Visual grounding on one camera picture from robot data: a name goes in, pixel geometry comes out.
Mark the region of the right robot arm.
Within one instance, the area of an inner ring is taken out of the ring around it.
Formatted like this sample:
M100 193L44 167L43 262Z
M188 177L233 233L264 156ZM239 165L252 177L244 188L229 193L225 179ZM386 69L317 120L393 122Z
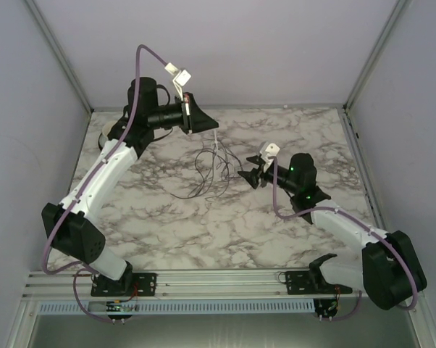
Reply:
M404 232L387 232L347 213L318 186L310 154L294 154L288 167L279 166L275 156L252 156L248 161L254 167L238 174L253 189L272 184L274 204L282 189L290 197L293 218L331 233L352 251L346 256L330 252L310 262L307 276L315 293L332 293L339 286L366 293L382 310L415 308L427 279Z

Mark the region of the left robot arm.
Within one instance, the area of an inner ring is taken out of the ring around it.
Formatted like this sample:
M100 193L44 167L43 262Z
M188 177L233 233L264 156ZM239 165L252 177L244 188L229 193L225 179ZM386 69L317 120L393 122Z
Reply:
M158 129L180 128L184 133L202 133L218 128L196 103L192 93L182 92L173 103L161 105L153 78L135 78L127 90L123 115L112 126L101 153L79 184L58 204L48 203L41 216L47 241L41 267L55 249L75 258L86 270L98 273L113 291L125 292L133 282L132 265L117 256L96 227L98 213L120 178L134 165Z

